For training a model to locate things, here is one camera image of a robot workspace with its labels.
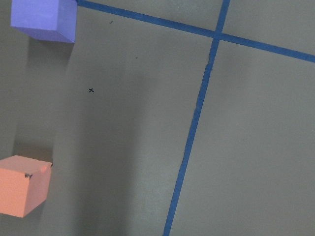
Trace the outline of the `purple foam block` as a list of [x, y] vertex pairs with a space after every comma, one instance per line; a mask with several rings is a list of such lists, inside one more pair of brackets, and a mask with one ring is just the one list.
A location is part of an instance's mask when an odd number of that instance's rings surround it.
[[77, 7], [75, 0], [13, 0], [11, 27], [37, 40], [74, 43]]

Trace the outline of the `orange foam block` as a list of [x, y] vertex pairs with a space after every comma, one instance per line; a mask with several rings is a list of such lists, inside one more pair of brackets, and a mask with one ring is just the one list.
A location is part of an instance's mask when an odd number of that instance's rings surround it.
[[25, 217], [47, 199], [53, 163], [23, 156], [0, 161], [0, 212]]

